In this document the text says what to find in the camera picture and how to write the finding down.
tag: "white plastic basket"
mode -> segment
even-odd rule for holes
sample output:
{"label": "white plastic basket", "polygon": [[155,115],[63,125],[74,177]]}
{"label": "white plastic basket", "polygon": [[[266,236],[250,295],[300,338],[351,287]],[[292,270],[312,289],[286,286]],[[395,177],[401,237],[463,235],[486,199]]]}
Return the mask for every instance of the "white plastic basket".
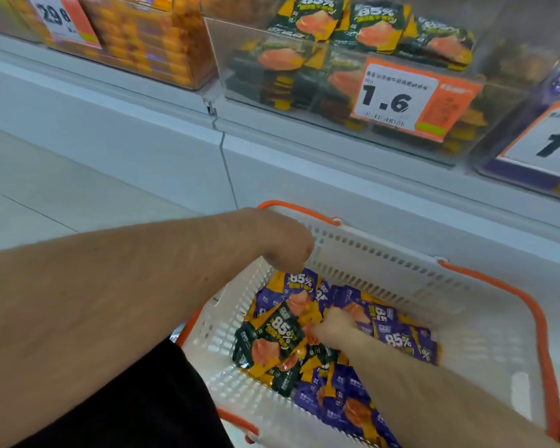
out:
{"label": "white plastic basket", "polygon": [[[560,437],[560,400],[545,316],[527,294],[479,272],[343,225],[311,210],[271,201],[315,238],[306,266],[349,284],[425,323],[443,348],[440,366],[466,377]],[[235,330],[273,273],[249,265],[187,323],[177,343],[199,371],[223,419],[269,448],[346,448],[363,442],[324,425],[290,399],[241,373],[231,360]]]}

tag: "price tag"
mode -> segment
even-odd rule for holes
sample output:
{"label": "price tag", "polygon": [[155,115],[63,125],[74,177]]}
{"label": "price tag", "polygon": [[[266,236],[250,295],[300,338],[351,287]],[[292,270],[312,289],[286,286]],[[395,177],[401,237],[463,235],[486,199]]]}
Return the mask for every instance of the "price tag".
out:
{"label": "price tag", "polygon": [[29,0],[54,40],[67,40],[101,49],[100,41],[79,0]]}
{"label": "price tag", "polygon": [[552,105],[497,158],[560,176],[560,102]]}
{"label": "price tag", "polygon": [[482,87],[369,58],[352,116],[442,142]]}

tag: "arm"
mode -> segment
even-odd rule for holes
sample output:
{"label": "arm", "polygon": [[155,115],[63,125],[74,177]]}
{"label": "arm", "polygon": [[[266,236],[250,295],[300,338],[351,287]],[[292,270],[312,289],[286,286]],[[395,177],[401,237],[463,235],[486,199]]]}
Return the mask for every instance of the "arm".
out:
{"label": "arm", "polygon": [[88,398],[256,258],[299,273],[313,246],[298,222],[246,209],[0,251],[0,448]]}
{"label": "arm", "polygon": [[560,448],[543,429],[463,377],[359,331],[343,310],[330,309],[316,335],[344,350],[404,447]]}

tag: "stacked snack packet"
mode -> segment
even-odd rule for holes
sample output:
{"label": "stacked snack packet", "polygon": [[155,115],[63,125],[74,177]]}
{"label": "stacked snack packet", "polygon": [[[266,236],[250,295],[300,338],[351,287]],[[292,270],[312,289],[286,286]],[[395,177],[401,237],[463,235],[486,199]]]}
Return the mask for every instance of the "stacked snack packet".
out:
{"label": "stacked snack packet", "polygon": [[331,306],[349,312],[369,336],[437,364],[438,345],[428,329],[366,292],[330,286],[310,269],[299,275],[276,272],[255,295],[236,331],[233,361],[329,426],[398,448],[345,354],[323,346],[313,335],[312,328]]}

